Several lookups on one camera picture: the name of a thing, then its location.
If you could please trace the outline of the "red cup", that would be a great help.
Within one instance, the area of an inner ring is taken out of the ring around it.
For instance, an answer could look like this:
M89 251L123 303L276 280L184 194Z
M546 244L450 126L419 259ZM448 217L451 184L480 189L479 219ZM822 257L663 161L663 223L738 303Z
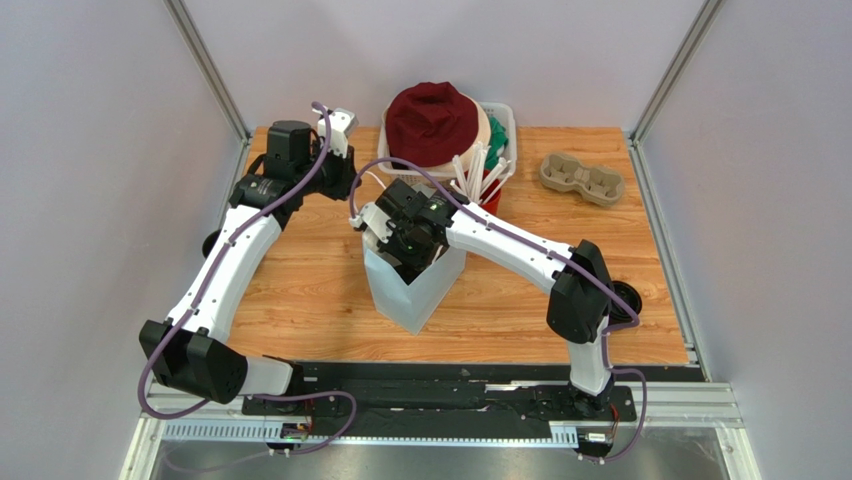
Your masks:
M486 212L495 215L501 198L501 179L499 176L491 179L491 171L486 169L482 174L482 182L475 203Z

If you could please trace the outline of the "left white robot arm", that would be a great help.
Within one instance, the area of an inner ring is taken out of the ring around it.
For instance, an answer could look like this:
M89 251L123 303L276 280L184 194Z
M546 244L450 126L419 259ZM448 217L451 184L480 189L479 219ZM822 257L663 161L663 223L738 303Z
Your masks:
M269 128L265 152L235 184L222 227L205 240L205 262L187 293L165 320L149 320L140 331L144 380L220 404L287 392L293 363L246 357L227 341L261 260L305 197L348 198L356 176L349 138L357 125L353 113L335 110L315 127L282 120Z

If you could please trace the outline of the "bottom pulp cup carrier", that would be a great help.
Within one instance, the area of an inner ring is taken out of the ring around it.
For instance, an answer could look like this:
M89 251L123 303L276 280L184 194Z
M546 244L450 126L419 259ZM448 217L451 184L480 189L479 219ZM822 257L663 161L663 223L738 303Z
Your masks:
M585 202L612 207L624 196L626 181L617 171L601 165L588 166L564 152L547 154L538 171L541 184L560 193L576 193Z

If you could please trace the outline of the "maroon bucket hat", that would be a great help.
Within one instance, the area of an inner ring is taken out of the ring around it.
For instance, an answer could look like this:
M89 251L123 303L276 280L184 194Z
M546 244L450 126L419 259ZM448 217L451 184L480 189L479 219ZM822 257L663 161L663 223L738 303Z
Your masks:
M450 82L421 82L402 90L384 116L391 156L423 168L449 163L477 140L480 107Z

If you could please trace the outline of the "beige hat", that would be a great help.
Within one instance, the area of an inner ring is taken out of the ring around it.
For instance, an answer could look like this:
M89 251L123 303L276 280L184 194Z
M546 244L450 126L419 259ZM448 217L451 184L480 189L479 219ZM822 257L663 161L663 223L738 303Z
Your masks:
M452 159L456 156L459 157L463 169L466 170L474 158L477 144L480 144L482 150L488 153L492 131L489 117L478 102L471 97L468 97L468 100L471 101L477 111L478 130L476 136L451 133L449 137L444 138L441 144L434 146L416 145L413 150L413 157L410 159L412 163L427 170L446 173L452 170Z

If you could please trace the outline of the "white paper bag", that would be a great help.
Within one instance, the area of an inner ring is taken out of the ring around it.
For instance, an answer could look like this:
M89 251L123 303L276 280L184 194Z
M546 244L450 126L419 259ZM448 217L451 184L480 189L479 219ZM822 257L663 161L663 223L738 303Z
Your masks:
M439 232L446 235L442 255L410 285L395 272L399 262L382 252L382 245L369 231L361 232L363 263L376 310L404 328L418 334L449 293L466 266L464 251L449 244L447 232L459 209L440 191L425 185L409 185L394 180L373 201L391 218L389 227L413 233L425 240Z

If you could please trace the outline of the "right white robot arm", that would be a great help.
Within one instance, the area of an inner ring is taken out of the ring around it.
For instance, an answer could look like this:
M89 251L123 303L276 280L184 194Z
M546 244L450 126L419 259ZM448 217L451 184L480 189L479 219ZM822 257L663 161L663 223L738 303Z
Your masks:
M363 231L374 255L408 282L432 278L434 264L456 252L473 253L521 276L549 296L546 323L567 342L571 385L588 397L610 390L605 331L615 292L595 244L554 242L444 188L412 187L400 180L365 204L351 223Z

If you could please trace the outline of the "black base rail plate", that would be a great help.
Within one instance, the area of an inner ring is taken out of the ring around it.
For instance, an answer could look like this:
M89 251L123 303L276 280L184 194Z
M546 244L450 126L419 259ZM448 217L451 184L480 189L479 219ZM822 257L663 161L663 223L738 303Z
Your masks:
M622 425L637 420L640 388L621 373L607 400L583 400L569 386L567 364L394 363L305 361L296 368L290 391L348 392L302 402L246 399L250 416L305 416L315 435L344 426L348 437L462 439L544 439L552 421L593 421Z

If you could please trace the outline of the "green cloth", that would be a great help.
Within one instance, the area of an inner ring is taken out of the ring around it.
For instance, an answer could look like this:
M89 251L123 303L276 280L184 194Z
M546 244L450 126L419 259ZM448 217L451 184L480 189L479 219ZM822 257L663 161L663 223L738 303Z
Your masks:
M485 169L492 170L499 162L502 152L508 145L508 135L502 123L493 115L488 116L491 129L489 150L486 156Z

